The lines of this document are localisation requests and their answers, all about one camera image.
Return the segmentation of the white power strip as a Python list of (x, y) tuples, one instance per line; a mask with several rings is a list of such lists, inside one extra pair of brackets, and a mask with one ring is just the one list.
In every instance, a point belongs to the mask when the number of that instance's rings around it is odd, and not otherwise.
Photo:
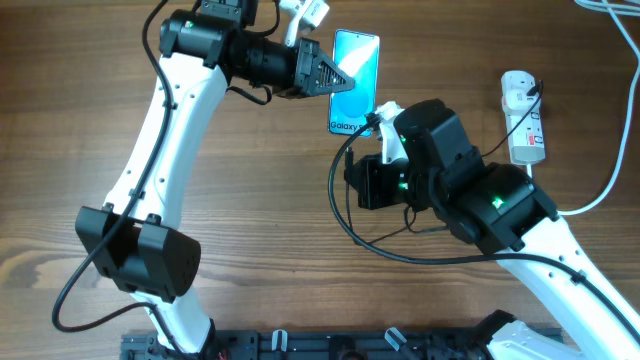
[(523, 89), (538, 99), (524, 114), (505, 114), (510, 161), (515, 165), (532, 166), (545, 159), (545, 140), (541, 124), (542, 85), (531, 74), (510, 70), (501, 77), (502, 97), (507, 90)]

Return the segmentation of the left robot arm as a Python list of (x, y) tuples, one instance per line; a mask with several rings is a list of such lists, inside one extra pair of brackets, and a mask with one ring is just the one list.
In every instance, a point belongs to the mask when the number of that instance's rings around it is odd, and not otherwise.
[(275, 9), (290, 17), (279, 42), (254, 30), (254, 1), (199, 1), (162, 23), (159, 49), (149, 56), (157, 83), (131, 156), (103, 205), (82, 208), (75, 222), (86, 264), (149, 314), (155, 343), (171, 359), (229, 355), (193, 286), (200, 244), (180, 223), (201, 141), (232, 80), (285, 99), (354, 86), (310, 38), (327, 3), (279, 1)]

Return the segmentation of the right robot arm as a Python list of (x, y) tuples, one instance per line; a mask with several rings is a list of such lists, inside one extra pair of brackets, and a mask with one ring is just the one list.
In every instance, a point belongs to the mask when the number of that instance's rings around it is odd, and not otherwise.
[(367, 114), (379, 154), (345, 171), (358, 205), (431, 210), (549, 311), (588, 359), (636, 359), (639, 315), (578, 244), (553, 200), (523, 170), (485, 164), (457, 114), (438, 100)]

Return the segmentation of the smartphone with teal screen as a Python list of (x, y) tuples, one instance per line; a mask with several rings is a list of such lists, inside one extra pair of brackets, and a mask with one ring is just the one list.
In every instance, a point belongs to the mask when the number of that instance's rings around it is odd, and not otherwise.
[(364, 126), (375, 107), (380, 38), (377, 35), (338, 29), (333, 60), (354, 82), (351, 90), (334, 93), (329, 101), (328, 132), (350, 136)]

